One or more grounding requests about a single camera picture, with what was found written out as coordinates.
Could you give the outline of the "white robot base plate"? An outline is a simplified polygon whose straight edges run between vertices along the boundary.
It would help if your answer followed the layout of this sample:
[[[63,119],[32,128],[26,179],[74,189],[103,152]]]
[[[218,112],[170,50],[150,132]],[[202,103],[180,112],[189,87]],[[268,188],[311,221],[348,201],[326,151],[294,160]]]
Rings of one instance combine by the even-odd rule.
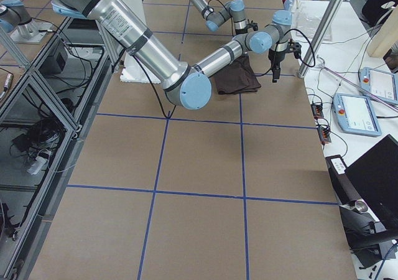
[[[134,14],[144,23],[146,24],[146,19],[144,15],[144,8],[142,5],[142,0],[123,0],[123,2],[133,10]],[[140,82],[140,83],[149,83],[148,78],[145,75],[145,72],[137,63],[137,61],[126,54],[124,58],[124,68],[121,74],[122,82]]]

